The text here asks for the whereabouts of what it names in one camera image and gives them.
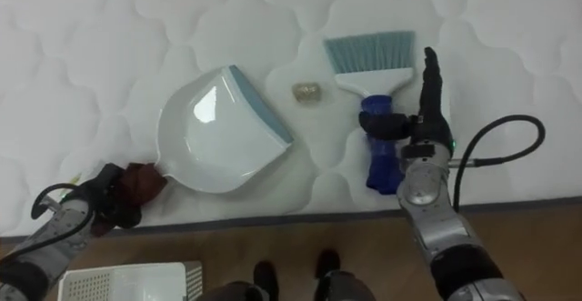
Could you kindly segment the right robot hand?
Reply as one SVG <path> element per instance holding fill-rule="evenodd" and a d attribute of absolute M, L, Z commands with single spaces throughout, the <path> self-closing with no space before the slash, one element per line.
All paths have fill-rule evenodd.
<path fill-rule="evenodd" d="M 424 55 L 425 69 L 417 114 L 374 115 L 362 110 L 358 121 L 361 128 L 375 139 L 396 141 L 408 138 L 409 144 L 400 151 L 405 159 L 434 156 L 439 145 L 446 149 L 448 158 L 451 158 L 454 141 L 441 111 L 443 79 L 437 53 L 432 47 L 425 47 Z"/>

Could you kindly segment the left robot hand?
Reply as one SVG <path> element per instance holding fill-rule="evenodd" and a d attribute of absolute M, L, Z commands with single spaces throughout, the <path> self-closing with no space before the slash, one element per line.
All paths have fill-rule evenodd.
<path fill-rule="evenodd" d="M 105 164 L 93 178 L 80 185 L 79 192 L 74 192 L 74 196 L 86 196 L 93 208 L 92 236 L 104 236 L 116 227 L 129 229 L 140 223 L 141 208 L 130 201 L 121 184 L 124 172 L 120 166 Z"/>

